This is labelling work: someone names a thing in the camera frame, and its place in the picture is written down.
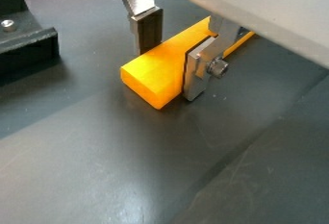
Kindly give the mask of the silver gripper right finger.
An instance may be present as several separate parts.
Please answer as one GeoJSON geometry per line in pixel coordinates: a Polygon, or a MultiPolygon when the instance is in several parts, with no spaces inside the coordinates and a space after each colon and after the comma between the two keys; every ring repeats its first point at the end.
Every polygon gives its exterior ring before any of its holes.
{"type": "Polygon", "coordinates": [[[212,15],[209,30],[214,37],[206,37],[185,54],[182,95],[189,101],[206,90],[212,62],[222,58],[224,51],[234,44],[240,29],[236,22],[217,14],[212,15]]]}

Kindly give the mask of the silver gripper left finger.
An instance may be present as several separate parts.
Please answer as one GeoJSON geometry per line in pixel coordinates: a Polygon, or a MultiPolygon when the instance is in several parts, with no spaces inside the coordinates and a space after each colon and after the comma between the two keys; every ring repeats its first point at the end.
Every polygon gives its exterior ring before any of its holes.
{"type": "Polygon", "coordinates": [[[161,44],[163,10],[155,5],[154,0],[122,0],[122,2],[129,12],[138,54],[142,55],[161,44]]]}

